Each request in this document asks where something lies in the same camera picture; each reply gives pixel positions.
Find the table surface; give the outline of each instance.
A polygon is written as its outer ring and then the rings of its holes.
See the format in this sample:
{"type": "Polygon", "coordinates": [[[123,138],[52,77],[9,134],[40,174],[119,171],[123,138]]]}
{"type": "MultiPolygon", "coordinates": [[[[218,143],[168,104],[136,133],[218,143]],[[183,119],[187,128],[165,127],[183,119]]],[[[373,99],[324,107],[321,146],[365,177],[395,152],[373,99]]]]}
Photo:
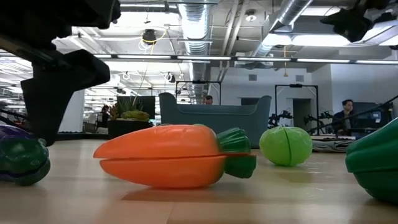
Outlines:
{"type": "Polygon", "coordinates": [[[284,168],[258,152],[251,179],[225,175],[207,189],[154,190],[105,174],[92,159],[102,142],[57,142],[44,180],[1,183],[0,223],[398,223],[398,207],[372,199],[347,173],[344,154],[313,154],[284,168]]]}

